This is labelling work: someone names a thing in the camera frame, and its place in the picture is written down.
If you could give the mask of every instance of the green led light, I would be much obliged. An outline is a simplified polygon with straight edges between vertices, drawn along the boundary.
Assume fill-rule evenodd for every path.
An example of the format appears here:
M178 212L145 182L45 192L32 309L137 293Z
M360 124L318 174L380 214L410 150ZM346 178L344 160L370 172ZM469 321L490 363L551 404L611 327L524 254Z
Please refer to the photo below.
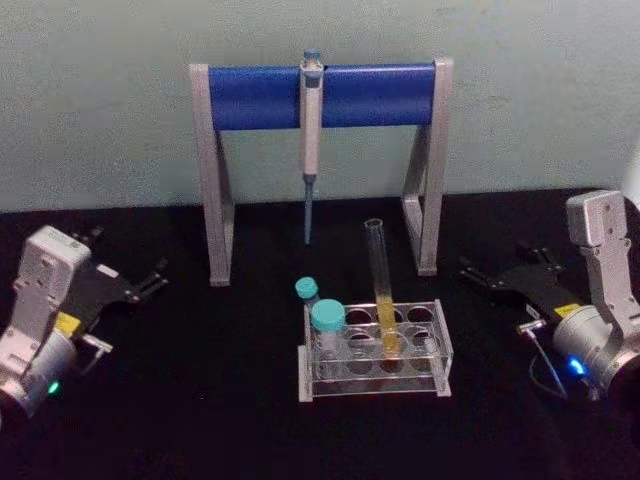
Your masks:
M49 395L53 395L54 393L56 393L58 390L60 390L60 382L53 382L50 386L49 386Z

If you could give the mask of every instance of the blue led light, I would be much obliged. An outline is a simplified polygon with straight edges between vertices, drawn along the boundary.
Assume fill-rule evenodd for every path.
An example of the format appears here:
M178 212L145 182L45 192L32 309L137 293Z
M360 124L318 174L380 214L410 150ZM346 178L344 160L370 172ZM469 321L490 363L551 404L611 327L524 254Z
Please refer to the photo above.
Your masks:
M584 365L582 365L578 360L576 360L575 358L570 358L569 359L569 368L573 371L573 373L575 373L576 375L584 375L585 373L587 373L587 370L584 368Z

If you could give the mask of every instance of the yellow label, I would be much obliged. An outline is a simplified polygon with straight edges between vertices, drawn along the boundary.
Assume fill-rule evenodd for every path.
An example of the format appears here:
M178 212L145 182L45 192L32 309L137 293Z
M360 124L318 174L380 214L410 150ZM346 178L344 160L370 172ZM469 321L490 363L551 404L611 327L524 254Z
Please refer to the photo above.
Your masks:
M580 308L580 305L578 305L577 303L572 303L569 305L565 305L564 307L554 308L553 311L560 315L562 318L566 318L576 308Z
M80 320L71 315L59 312L56 317L56 328L65 334L66 337L71 338L73 332L80 326Z

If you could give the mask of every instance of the pipette tip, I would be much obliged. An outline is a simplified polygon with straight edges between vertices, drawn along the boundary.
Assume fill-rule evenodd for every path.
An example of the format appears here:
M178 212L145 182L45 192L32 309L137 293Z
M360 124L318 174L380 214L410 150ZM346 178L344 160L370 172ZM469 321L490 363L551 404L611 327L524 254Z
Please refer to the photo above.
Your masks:
M311 211L313 207L313 182L305 181L304 188L304 244L311 243Z

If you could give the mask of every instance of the test tube rack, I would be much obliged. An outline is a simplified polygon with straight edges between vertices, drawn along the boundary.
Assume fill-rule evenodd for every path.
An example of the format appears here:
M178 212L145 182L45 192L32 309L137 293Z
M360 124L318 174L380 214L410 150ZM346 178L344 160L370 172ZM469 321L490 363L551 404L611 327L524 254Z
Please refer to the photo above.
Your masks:
M453 347L439 300L395 303L400 353L382 351L380 325L373 303L346 305L347 325L337 348L318 348L309 309L304 307L305 344L298 347L300 402L316 397L400 392L451 396L449 372Z

